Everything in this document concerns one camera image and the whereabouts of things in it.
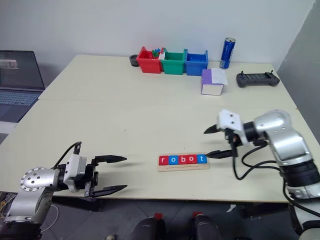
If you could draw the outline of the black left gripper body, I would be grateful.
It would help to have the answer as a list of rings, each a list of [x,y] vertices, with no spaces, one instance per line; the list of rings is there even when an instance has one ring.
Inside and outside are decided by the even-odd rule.
[[[98,184],[99,173],[96,171],[98,165],[98,160],[92,159],[91,163],[85,166],[84,175],[76,177],[74,181],[77,190],[84,190],[85,198],[94,196],[95,186]]]

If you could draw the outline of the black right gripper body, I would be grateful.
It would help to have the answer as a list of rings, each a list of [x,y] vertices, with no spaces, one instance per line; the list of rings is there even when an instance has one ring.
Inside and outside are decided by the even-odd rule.
[[[242,145],[242,141],[240,137],[235,134],[235,131],[229,128],[226,128],[224,130],[225,139],[228,141],[230,147],[231,147],[231,156],[237,157],[238,156],[238,150],[237,147],[240,147]]]

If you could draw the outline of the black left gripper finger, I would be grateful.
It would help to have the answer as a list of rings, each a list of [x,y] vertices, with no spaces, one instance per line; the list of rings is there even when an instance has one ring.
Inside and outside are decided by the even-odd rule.
[[[125,189],[126,187],[127,185],[115,185],[115,186],[104,187],[102,190],[97,190],[97,191],[93,189],[93,190],[90,190],[89,196],[92,198],[109,196],[118,191]]]
[[[123,156],[118,156],[118,155],[100,155],[100,156],[95,156],[94,157],[94,163],[99,164],[99,163],[118,163],[122,161],[126,161],[127,158]]]

